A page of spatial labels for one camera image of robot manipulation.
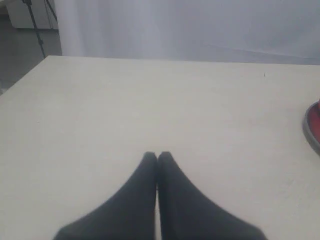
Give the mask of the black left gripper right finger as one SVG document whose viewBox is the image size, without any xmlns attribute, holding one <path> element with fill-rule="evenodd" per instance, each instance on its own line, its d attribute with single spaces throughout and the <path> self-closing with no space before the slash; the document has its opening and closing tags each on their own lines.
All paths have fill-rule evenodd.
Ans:
<svg viewBox="0 0 320 240">
<path fill-rule="evenodd" d="M 265 240 L 256 226 L 206 197 L 170 152 L 158 156 L 158 204 L 164 240 Z"/>
</svg>

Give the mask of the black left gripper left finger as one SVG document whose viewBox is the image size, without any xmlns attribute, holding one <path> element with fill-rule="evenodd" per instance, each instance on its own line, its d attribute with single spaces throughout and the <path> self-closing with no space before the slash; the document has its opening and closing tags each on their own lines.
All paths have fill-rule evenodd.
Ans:
<svg viewBox="0 0 320 240">
<path fill-rule="evenodd" d="M 157 157 L 146 152 L 127 182 L 101 206 L 62 227 L 57 240 L 153 240 Z"/>
</svg>

